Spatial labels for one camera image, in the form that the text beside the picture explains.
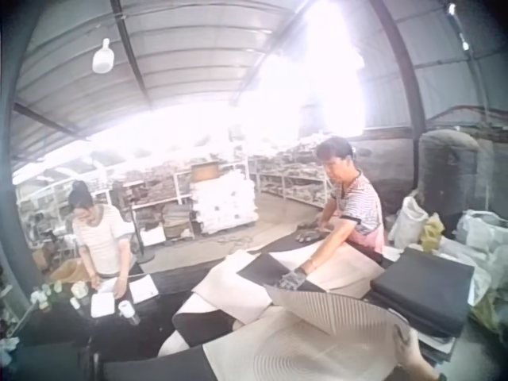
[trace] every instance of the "gray glove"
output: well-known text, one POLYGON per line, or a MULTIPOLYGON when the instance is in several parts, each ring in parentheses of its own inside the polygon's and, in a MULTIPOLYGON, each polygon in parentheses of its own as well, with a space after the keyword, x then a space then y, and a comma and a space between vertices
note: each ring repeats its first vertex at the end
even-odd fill
POLYGON ((306 273, 298 267, 294 271, 285 274, 279 283, 277 283, 277 287, 284 290, 296 291, 305 282, 306 277, 306 273))
POLYGON ((324 238, 327 235, 326 232, 321 232, 317 229, 312 230, 304 230, 299 235, 296 236, 296 240, 298 242, 315 242, 319 241, 321 238, 324 238))

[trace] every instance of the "woman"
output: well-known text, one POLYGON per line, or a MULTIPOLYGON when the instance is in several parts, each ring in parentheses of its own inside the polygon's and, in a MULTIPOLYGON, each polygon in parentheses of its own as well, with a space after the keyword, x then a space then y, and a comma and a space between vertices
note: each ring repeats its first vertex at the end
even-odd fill
POLYGON ((91 285, 97 290, 103 279, 118 277, 114 297, 121 298, 127 291, 129 274, 143 273, 130 251, 132 233, 126 231, 117 208, 94 204, 83 181, 74 182, 72 188, 68 199, 75 216, 72 228, 91 285))
POLYGON ((316 156, 326 174, 337 184, 335 195, 326 204, 319 229, 324 229, 335 210, 339 222, 317 251, 300 267, 286 274, 279 286, 297 290, 306 277, 328 259, 346 240, 382 252, 384 246, 381 202, 371 182, 353 162, 351 145, 343 137, 331 137, 317 147, 316 156))

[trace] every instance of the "stack of black pads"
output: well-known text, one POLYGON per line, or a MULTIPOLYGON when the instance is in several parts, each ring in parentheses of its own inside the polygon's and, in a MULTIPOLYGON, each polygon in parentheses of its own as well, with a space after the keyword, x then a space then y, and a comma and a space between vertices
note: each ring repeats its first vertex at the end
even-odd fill
POLYGON ((371 282, 369 295, 433 337, 459 337, 469 313, 474 268, 407 248, 371 282))

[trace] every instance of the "hand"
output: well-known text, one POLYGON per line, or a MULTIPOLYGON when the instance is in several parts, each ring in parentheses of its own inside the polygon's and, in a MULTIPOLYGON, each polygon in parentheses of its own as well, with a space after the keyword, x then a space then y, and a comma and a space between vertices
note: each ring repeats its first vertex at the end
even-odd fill
POLYGON ((292 272, 288 272, 283 278, 277 283, 278 288, 284 290, 296 291, 306 279, 306 274, 302 269, 297 268, 292 272))
POLYGON ((119 299, 125 295, 127 291, 127 278, 118 278, 114 284, 113 294, 115 299, 119 299))
POLYGON ((414 381, 438 381, 442 378, 433 367, 425 361, 418 344, 418 332, 410 329, 409 336, 403 337, 402 331, 394 327, 395 355, 398 363, 407 371, 414 381))
POLYGON ((101 282, 101 278, 97 274, 94 274, 90 277, 90 284, 94 290, 99 289, 101 282))
POLYGON ((304 230, 299 235, 296 236, 296 240, 298 242, 313 242, 313 241, 319 241, 321 238, 323 238, 324 234, 321 230, 318 229, 311 229, 311 230, 304 230))
POLYGON ((411 328, 408 337, 402 336, 398 325, 394 326, 395 355, 398 363, 405 369, 416 368, 422 361, 425 362, 418 344, 418 332, 411 328))

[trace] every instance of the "striped shirt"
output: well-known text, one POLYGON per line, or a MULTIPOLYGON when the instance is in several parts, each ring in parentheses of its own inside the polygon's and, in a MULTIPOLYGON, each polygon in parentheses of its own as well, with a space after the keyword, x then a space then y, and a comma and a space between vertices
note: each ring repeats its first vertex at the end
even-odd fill
POLYGON ((341 218, 358 222, 355 230, 368 235, 382 223, 381 201, 371 182, 360 173, 348 189, 338 183, 334 198, 337 200, 337 212, 341 218))
MULTIPOLYGON (((111 205, 100 205, 102 216, 96 226, 90 226, 77 218, 72 222, 79 247, 87 247, 95 270, 106 278, 120 274, 120 249, 118 241, 129 239, 127 224, 121 218, 117 208, 111 205)), ((135 263, 131 255, 130 267, 135 263)))

